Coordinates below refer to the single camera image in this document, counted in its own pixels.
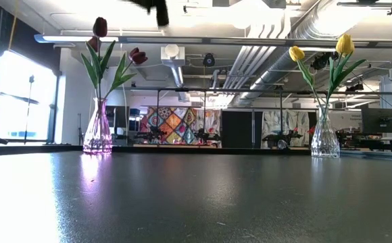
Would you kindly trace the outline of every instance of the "ceiling beam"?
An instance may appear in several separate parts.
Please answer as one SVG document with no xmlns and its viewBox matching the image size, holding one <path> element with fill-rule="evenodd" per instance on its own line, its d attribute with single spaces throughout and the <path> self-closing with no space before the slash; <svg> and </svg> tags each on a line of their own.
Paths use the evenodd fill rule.
<svg viewBox="0 0 392 243">
<path fill-rule="evenodd" d="M 83 43 L 80 36 L 43 36 L 36 34 L 39 43 Z M 180 45 L 232 45 L 265 47 L 314 47 L 335 48 L 337 40 L 303 40 L 282 38 L 236 38 L 236 37 L 184 37 L 184 36 L 108 36 L 103 42 L 137 44 L 180 44 Z M 392 49 L 392 40 L 357 40 L 356 49 Z"/>
</svg>

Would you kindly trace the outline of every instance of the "yellow tulip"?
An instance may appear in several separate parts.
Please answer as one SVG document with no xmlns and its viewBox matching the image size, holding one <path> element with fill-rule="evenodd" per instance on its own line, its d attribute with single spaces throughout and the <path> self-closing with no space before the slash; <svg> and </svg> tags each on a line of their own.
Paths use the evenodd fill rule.
<svg viewBox="0 0 392 243">
<path fill-rule="evenodd" d="M 293 61 L 298 61 L 304 58 L 304 52 L 297 46 L 289 48 L 289 55 Z"/>
<path fill-rule="evenodd" d="M 336 51 L 339 54 L 343 54 L 344 56 L 349 55 L 355 51 L 355 47 L 353 45 L 353 41 L 350 34 L 344 34 L 340 37 L 339 41 L 337 41 Z"/>
</svg>

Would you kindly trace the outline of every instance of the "geometric patterned mural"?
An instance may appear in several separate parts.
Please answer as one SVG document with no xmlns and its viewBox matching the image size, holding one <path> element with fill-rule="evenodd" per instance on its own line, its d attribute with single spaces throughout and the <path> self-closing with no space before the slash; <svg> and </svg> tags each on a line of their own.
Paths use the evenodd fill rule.
<svg viewBox="0 0 392 243">
<path fill-rule="evenodd" d="M 205 131 L 220 135 L 219 110 L 206 110 Z M 203 127 L 203 110 L 186 107 L 159 107 L 158 117 L 156 107 L 148 107 L 148 114 L 141 120 L 141 132 L 149 132 L 150 126 L 158 127 L 166 135 L 162 137 L 162 144 L 174 144 L 178 141 L 184 144 L 197 144 L 194 133 Z"/>
</svg>

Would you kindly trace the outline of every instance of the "tulip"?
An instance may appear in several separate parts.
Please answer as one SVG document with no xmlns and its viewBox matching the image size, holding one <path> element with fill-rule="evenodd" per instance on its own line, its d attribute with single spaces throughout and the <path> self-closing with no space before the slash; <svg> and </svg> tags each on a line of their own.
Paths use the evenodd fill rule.
<svg viewBox="0 0 392 243">
<path fill-rule="evenodd" d="M 139 48 L 134 48 L 131 52 L 128 58 L 136 65 L 141 65 L 142 63 L 146 62 L 148 60 L 148 57 L 146 57 L 146 53 L 144 51 L 139 51 Z"/>
<path fill-rule="evenodd" d="M 97 37 L 107 36 L 107 21 L 102 17 L 98 17 L 95 20 L 95 24 L 93 27 L 94 35 Z"/>
<path fill-rule="evenodd" d="M 349 55 L 355 51 L 355 47 L 353 45 L 353 41 L 350 34 L 344 34 L 340 37 L 339 41 L 337 41 L 336 51 L 341 55 Z"/>
<path fill-rule="evenodd" d="M 93 36 L 90 40 L 88 40 L 88 44 L 94 49 L 95 52 L 99 51 L 99 44 L 101 46 L 101 41 L 98 37 Z"/>
<path fill-rule="evenodd" d="M 293 61 L 302 60 L 304 58 L 304 52 L 299 47 L 289 48 L 289 55 Z"/>
</svg>

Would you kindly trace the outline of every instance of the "computer monitor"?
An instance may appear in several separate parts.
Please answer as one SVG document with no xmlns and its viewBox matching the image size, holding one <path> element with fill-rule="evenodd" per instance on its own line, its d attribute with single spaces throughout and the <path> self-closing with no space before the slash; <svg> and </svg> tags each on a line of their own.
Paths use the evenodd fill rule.
<svg viewBox="0 0 392 243">
<path fill-rule="evenodd" d="M 392 133 L 392 109 L 361 109 L 363 133 Z"/>
</svg>

